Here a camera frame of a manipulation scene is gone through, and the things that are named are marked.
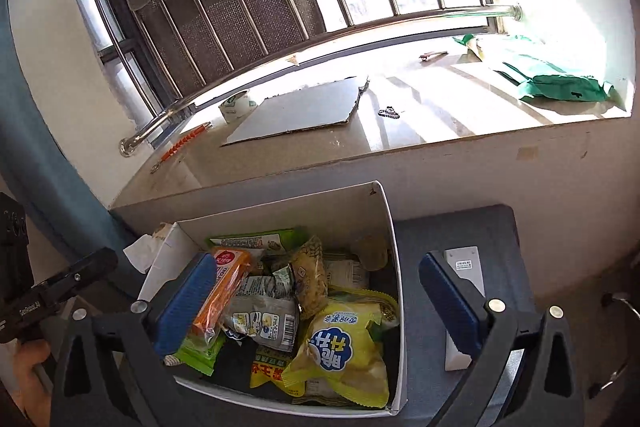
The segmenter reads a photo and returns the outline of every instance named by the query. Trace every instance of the brown snack bag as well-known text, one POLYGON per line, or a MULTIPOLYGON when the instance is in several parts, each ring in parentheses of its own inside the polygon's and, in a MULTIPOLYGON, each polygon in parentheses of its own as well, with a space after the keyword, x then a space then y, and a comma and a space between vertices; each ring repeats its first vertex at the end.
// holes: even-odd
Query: brown snack bag
POLYGON ((296 297, 302 320, 309 319, 327 304, 327 283, 322 264, 322 243, 315 235, 294 252, 291 260, 296 279, 296 297))

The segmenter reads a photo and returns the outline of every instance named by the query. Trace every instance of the blue curtain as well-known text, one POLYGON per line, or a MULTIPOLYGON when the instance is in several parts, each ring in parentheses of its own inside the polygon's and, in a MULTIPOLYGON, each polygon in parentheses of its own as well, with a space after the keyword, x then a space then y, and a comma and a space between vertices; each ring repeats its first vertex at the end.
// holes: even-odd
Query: blue curtain
POLYGON ((144 276, 122 252, 136 237, 95 198, 51 136, 15 53, 7 0, 0 0, 0 175, 69 263, 102 247, 115 250, 119 264, 109 282, 137 297, 144 276))

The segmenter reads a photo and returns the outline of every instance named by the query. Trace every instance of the green plastic bag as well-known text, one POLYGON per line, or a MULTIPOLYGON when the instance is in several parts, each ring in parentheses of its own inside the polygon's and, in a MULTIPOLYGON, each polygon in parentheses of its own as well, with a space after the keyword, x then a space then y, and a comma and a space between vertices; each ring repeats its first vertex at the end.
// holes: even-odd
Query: green plastic bag
POLYGON ((180 349, 175 353, 175 357, 185 364, 193 367, 199 372, 210 377, 213 375, 213 366, 222 346, 225 345, 226 335, 218 334, 216 340, 210 347, 203 349, 197 339, 192 339, 189 335, 182 341, 180 349))
POLYGON ((518 86, 518 98, 543 96, 553 100, 603 102, 612 85, 560 60, 548 46, 523 36, 465 35, 454 39, 471 49, 492 70, 518 86))

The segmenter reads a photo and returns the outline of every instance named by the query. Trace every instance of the mesh screen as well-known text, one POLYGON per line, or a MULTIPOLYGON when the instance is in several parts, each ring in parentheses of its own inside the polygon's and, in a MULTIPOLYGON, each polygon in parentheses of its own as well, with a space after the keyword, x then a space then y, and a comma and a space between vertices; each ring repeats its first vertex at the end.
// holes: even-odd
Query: mesh screen
MULTIPOLYGON (((215 82, 229 69, 198 12, 193 0, 164 0, 206 84, 215 82)), ((238 69, 262 58, 238 0, 200 0, 233 64, 238 69)), ((301 42, 302 36, 286 0, 244 0, 269 54, 301 42)), ((309 36, 325 31, 316 0, 295 0, 309 36)), ((158 52, 176 84, 186 96, 199 90, 203 83, 194 72, 162 13, 158 1, 152 0, 139 12, 158 52)))

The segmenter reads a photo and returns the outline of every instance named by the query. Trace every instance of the blue gripper pad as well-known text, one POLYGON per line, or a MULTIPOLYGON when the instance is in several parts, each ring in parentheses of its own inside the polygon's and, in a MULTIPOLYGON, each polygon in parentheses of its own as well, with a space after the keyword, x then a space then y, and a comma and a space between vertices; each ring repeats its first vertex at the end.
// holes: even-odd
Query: blue gripper pad
POLYGON ((482 349, 478 316, 433 255, 428 253, 420 261, 420 284, 427 292, 456 347, 461 353, 475 359, 482 349))
POLYGON ((147 331, 155 352, 172 355, 216 283, 216 260, 197 254, 180 276, 164 283, 150 303, 147 331))

